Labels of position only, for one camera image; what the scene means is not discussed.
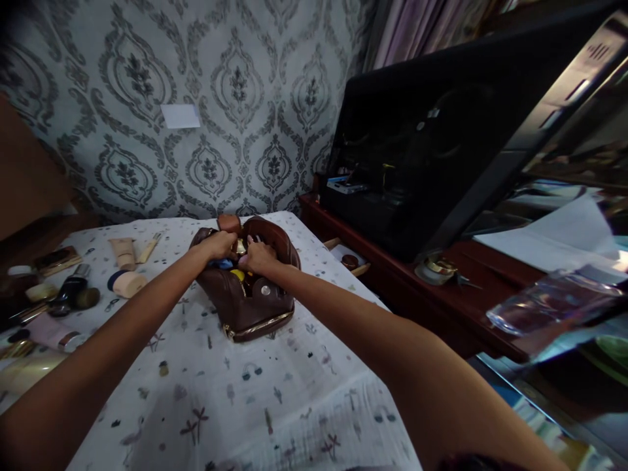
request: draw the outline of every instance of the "skin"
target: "skin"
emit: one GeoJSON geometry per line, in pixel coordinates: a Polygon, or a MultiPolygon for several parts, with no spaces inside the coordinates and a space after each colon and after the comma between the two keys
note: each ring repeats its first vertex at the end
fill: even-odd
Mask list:
{"type": "MultiPolygon", "coordinates": [[[[192,247],[0,416],[0,468],[64,470],[109,395],[206,263],[235,258],[235,240],[220,232],[192,247]]],[[[263,243],[250,239],[240,266],[293,294],[386,383],[426,471],[450,453],[480,453],[530,471],[567,469],[428,330],[278,262],[263,243]]]]}

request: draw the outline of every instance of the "right hand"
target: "right hand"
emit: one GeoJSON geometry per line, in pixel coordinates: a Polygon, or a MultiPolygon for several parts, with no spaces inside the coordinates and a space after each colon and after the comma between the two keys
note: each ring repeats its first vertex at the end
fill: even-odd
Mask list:
{"type": "Polygon", "coordinates": [[[238,266],[243,271],[252,271],[263,275],[264,268],[277,260],[277,253],[270,245],[264,242],[255,242],[251,236],[247,238],[249,248],[247,254],[240,258],[238,266]]]}

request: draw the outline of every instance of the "damask wallpaper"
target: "damask wallpaper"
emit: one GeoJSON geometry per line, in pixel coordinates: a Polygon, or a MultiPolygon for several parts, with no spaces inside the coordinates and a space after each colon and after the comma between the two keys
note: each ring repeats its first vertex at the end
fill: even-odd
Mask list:
{"type": "Polygon", "coordinates": [[[374,0],[29,0],[0,88],[107,219],[295,209],[361,70],[374,0]],[[169,130],[163,103],[201,127],[169,130]]]}

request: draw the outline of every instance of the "brown leather bag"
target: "brown leather bag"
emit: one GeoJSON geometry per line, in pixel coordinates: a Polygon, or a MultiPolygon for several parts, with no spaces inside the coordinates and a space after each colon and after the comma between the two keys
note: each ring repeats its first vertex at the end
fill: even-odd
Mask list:
{"type": "MultiPolygon", "coordinates": [[[[218,219],[218,227],[223,218],[218,219]]],[[[277,259],[301,269],[299,254],[290,238],[278,225],[260,217],[250,218],[240,228],[228,225],[230,232],[237,232],[247,245],[247,236],[260,236],[262,241],[273,247],[277,259]]],[[[215,233],[215,229],[198,230],[190,247],[215,233]]],[[[222,330],[234,342],[244,342],[265,336],[287,324],[294,314],[294,297],[275,283],[261,277],[252,287],[252,296],[247,296],[237,276],[228,270],[207,266],[196,278],[200,287],[218,310],[222,330]]]]}

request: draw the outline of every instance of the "clear plastic bottle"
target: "clear plastic bottle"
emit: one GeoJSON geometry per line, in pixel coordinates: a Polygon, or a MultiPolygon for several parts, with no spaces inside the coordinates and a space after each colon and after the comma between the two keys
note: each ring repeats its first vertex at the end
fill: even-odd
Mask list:
{"type": "Polygon", "coordinates": [[[622,296],[622,291],[614,285],[625,278],[625,273],[592,265],[576,271],[553,271],[490,309],[486,316],[496,327],[516,336],[575,314],[583,315],[580,322],[584,323],[587,314],[598,312],[622,296]]]}

